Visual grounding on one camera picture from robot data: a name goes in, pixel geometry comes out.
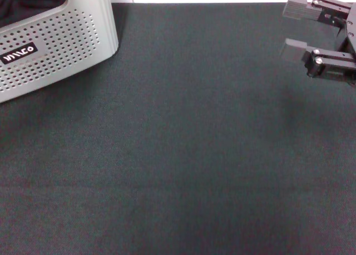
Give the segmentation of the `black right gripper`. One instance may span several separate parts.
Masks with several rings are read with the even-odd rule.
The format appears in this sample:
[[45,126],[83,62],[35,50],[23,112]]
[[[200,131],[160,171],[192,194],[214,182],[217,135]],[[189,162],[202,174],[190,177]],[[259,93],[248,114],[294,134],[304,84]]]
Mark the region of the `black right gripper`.
[[283,16],[342,27],[335,40],[337,51],[312,47],[306,42],[287,38],[281,49],[281,57],[290,62],[302,62],[310,78],[355,86],[355,2],[288,0]]

